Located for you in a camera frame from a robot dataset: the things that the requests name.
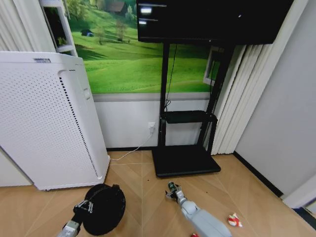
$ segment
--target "tv stand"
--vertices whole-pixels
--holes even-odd
[[[211,156],[213,140],[217,125],[217,118],[212,113],[223,85],[226,72],[232,58],[234,45],[226,45],[223,58],[206,111],[170,111],[165,112],[167,72],[170,43],[164,42],[162,55],[162,74],[160,90],[160,112],[158,128],[158,146],[153,149],[156,176],[170,177],[178,175],[202,174],[219,172],[220,166]],[[166,124],[167,123],[189,123],[201,122],[200,134],[196,145],[166,146]],[[210,136],[207,150],[203,143],[208,125],[210,124]]]

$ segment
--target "baseboard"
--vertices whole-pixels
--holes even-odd
[[[299,214],[311,227],[316,230],[316,219],[304,208],[295,208],[293,209],[297,214]]]
[[[108,152],[125,152],[125,151],[133,151],[137,147],[114,147],[114,148],[107,148]],[[154,147],[140,147],[137,149],[138,151],[151,151]]]
[[[234,151],[234,156],[246,166],[262,183],[264,183],[275,195],[281,197],[283,193],[280,189],[273,185],[265,176],[263,176],[258,170],[255,169],[251,164],[249,164],[241,155]]]

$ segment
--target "green grass field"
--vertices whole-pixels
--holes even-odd
[[[126,25],[123,42],[117,41],[117,19]],[[83,29],[97,32],[100,26],[106,32],[102,45],[97,35],[81,35]],[[70,27],[78,56],[84,60],[92,93],[160,91],[162,44],[139,42],[135,22],[129,23],[124,17],[87,5],[84,19],[71,18]],[[174,47],[170,49],[168,80]],[[178,45],[171,92],[209,91],[209,86],[202,83],[208,51],[207,47]]]

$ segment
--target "white wall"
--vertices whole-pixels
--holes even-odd
[[[207,100],[172,101],[170,111],[206,110]],[[144,146],[158,141],[159,101],[96,102],[102,133],[107,148],[137,147],[150,135],[148,122],[156,122],[151,139]],[[167,145],[188,145],[198,140],[200,123],[167,124]]]
[[[32,183],[23,172],[12,162],[0,148],[0,187],[31,185]]]
[[[316,1],[309,1],[236,151],[290,194],[316,174]]]

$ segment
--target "wall outlet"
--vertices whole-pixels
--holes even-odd
[[[149,122],[148,123],[148,128],[149,128],[150,134],[154,133],[155,125],[156,125],[155,122]]]

